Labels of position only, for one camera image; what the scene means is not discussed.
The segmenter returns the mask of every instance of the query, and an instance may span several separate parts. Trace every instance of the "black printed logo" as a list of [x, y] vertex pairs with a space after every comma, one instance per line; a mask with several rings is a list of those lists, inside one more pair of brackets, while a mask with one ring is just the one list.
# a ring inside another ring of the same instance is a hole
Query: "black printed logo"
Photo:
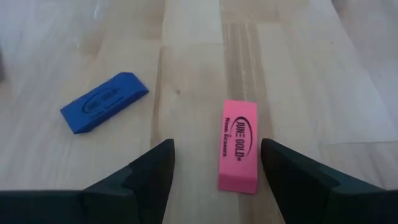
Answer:
[[227, 155], [228, 144], [234, 144], [236, 160], [241, 161], [251, 152], [253, 145], [253, 132], [250, 122], [244, 116], [236, 118], [230, 127], [230, 118], [224, 122], [223, 156]]
[[81, 107], [81, 112], [90, 114], [98, 112], [103, 108], [108, 109], [111, 105], [114, 105], [113, 101], [110, 101], [118, 93], [119, 88], [106, 88], [94, 94], [86, 103]]

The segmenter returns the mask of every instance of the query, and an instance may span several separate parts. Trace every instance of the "pink pearl eraser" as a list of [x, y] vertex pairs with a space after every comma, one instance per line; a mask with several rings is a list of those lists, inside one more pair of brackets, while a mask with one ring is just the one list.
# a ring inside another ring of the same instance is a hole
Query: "pink pearl eraser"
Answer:
[[224, 102], [218, 189], [257, 191], [257, 104]]

